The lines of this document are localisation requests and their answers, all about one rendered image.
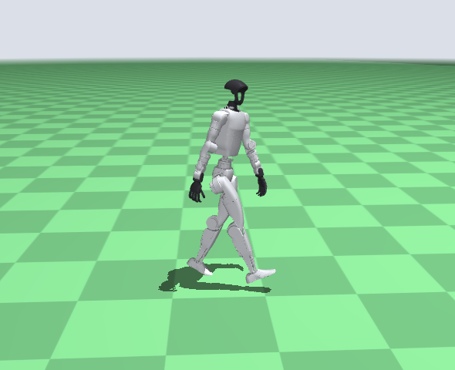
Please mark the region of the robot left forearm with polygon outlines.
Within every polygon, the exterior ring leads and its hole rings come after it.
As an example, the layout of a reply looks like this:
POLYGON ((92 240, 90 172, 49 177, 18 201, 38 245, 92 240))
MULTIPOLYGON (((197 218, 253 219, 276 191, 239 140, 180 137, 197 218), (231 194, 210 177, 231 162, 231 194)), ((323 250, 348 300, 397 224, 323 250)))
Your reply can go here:
POLYGON ((253 167, 253 170, 254 170, 254 174, 259 175, 258 174, 258 169, 262 168, 262 167, 261 167, 260 160, 258 159, 257 151, 256 150, 246 150, 245 149, 245 152, 246 152, 247 156, 249 157, 249 160, 251 162, 251 166, 253 167))

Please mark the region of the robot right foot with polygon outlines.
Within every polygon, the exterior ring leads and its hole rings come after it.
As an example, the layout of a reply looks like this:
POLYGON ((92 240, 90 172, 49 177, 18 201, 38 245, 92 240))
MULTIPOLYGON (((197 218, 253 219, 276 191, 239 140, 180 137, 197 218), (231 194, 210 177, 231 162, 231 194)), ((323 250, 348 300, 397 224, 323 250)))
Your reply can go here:
POLYGON ((256 281, 258 279, 261 279, 261 278, 265 278, 269 275, 272 275, 276 272, 275 269, 271 269, 271 270, 262 270, 262 269, 257 269, 257 272, 254 274, 254 273, 248 273, 246 275, 246 282, 247 284, 253 282, 253 281, 256 281))

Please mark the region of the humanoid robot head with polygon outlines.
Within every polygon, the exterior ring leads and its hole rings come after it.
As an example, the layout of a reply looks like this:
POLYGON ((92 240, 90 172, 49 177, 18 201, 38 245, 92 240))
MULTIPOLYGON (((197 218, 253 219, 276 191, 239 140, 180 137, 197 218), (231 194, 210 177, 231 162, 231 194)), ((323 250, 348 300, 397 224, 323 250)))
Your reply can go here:
MULTIPOLYGON (((237 80, 237 79, 232 79, 230 81, 228 81, 225 86, 224 86, 225 89, 229 89, 231 90, 231 93, 234 94, 234 98, 235 100, 234 101, 229 101, 228 104, 227 104, 227 107, 229 108, 230 106, 233 106, 234 111, 236 112, 239 112, 239 110, 237 109, 237 105, 241 105, 244 101, 244 93, 245 91, 248 89, 248 86, 242 82, 241 80, 237 80), (241 93, 241 100, 238 101, 238 93, 241 93)), ((227 109, 226 107, 226 109, 227 109)), ((224 107, 225 109, 225 107, 224 107)), ((230 108, 229 108, 230 109, 230 108)))

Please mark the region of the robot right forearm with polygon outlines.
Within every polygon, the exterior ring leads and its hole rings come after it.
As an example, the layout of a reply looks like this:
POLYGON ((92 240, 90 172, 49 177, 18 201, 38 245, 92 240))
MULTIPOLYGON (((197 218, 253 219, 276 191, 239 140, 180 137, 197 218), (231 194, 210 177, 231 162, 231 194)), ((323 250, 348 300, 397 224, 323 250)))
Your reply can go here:
POLYGON ((206 165, 208 163, 208 160, 211 158, 211 155, 207 153, 207 151, 210 149, 211 143, 207 141, 200 152, 200 158, 197 161, 197 164, 195 166, 195 171, 194 171, 194 179, 199 180, 200 176, 204 171, 206 170, 206 165))

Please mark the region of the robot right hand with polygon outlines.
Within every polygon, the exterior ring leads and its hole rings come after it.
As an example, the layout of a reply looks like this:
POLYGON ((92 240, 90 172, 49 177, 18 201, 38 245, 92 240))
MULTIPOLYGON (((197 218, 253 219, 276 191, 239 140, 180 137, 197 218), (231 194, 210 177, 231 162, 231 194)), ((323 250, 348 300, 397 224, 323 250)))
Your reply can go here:
POLYGON ((195 202, 200 202, 200 193, 202 194, 203 198, 205 198, 203 190, 201 189, 201 182, 203 182, 204 174, 202 173, 200 176, 200 179, 194 179, 193 177, 193 183, 190 186, 190 192, 189 192, 189 198, 192 200, 195 200, 195 202), (198 200, 198 201, 197 201, 198 200))

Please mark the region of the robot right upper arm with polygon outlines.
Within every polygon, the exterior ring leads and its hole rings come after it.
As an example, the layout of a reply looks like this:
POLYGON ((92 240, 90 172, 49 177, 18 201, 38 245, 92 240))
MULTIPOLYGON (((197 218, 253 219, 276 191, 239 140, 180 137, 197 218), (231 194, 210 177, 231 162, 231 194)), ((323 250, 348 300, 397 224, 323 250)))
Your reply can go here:
POLYGON ((218 135, 219 130, 221 127, 227 122, 229 113, 225 111, 216 111, 213 113, 211 117, 211 125, 207 133, 207 141, 211 143, 210 149, 208 150, 209 153, 215 153, 217 151, 217 144, 214 142, 218 135))

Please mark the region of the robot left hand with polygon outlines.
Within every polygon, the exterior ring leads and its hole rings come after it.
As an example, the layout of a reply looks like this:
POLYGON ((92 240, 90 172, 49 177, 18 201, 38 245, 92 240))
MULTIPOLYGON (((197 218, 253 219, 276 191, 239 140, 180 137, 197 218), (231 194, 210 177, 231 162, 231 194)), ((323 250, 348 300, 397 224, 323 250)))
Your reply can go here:
POLYGON ((267 191, 267 184, 265 182, 265 179, 264 179, 264 173, 263 173, 263 169, 262 168, 259 168, 258 169, 258 174, 255 174, 255 176, 258 178, 258 185, 259 185, 259 190, 256 194, 258 194, 258 196, 262 197, 266 194, 266 191, 267 191))

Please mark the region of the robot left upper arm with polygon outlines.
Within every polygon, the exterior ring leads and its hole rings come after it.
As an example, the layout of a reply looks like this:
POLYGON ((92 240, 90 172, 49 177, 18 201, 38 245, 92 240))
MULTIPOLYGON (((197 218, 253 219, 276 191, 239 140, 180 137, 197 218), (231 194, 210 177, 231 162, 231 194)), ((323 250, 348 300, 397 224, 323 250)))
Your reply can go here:
MULTIPOLYGON (((243 112, 244 113, 244 112, 243 112)), ((249 126, 249 115, 247 113, 245 114, 245 127, 244 127, 244 133, 242 136, 242 142, 244 145, 244 148, 246 150, 254 150, 256 148, 256 142, 254 140, 250 140, 250 126, 249 126)))

